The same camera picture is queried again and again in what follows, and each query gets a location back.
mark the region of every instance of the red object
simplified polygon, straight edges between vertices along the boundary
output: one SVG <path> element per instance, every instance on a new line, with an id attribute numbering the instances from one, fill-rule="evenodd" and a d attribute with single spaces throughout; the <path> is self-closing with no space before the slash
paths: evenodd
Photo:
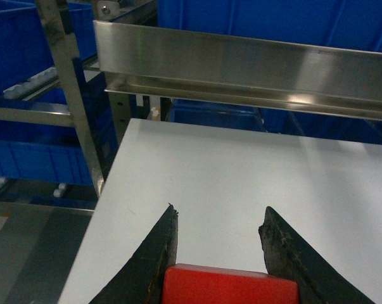
<path id="1" fill-rule="evenodd" d="M 299 304 L 298 284 L 260 272 L 177 264 L 162 304 Z"/>

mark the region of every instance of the stainless steel rail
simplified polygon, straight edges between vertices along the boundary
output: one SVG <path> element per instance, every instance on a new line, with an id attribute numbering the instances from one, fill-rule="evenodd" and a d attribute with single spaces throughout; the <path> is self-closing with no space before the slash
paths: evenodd
<path id="1" fill-rule="evenodd" d="M 382 54 L 95 21 L 107 91 L 382 120 Z"/>

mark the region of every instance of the blue container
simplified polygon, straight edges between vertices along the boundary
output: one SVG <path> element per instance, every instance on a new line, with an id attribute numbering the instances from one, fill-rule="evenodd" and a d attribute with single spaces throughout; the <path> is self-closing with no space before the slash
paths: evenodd
<path id="1" fill-rule="evenodd" d="M 288 117 L 288 112 L 284 110 L 261 109 L 264 120 L 264 127 L 271 133 L 283 133 L 284 124 Z"/>
<path id="2" fill-rule="evenodd" d="M 57 91 L 51 92 L 42 101 L 50 101 L 51 96 L 59 95 Z M 65 103 L 61 98 L 53 101 Z M 98 130 L 105 158 L 112 157 L 118 144 L 110 109 L 98 119 Z M 73 128 L 21 122 L 0 121 L 0 176 L 92 184 Z"/>
<path id="3" fill-rule="evenodd" d="M 79 54 L 82 60 L 96 54 L 94 13 L 92 6 L 86 3 L 68 3 L 74 34 L 77 38 Z"/>
<path id="4" fill-rule="evenodd" d="M 306 136 L 382 144 L 382 132 L 368 120 L 300 112 L 291 115 Z"/>
<path id="5" fill-rule="evenodd" d="M 159 0 L 161 27 L 382 51 L 382 0 Z"/>
<path id="6" fill-rule="evenodd" d="M 265 131 L 254 108 L 183 99 L 174 100 L 169 121 L 210 127 Z"/>
<path id="7" fill-rule="evenodd" d="M 90 4 L 69 3 L 81 59 L 96 54 Z M 53 64 L 34 4 L 0 0 L 0 95 Z"/>

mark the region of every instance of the white surface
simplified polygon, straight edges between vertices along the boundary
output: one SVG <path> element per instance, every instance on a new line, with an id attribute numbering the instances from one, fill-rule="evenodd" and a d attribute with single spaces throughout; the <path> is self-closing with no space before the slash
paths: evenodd
<path id="1" fill-rule="evenodd" d="M 265 272 L 270 205 L 382 303 L 382 146 L 131 120 L 60 303 L 89 303 L 168 207 L 177 262 Z"/>

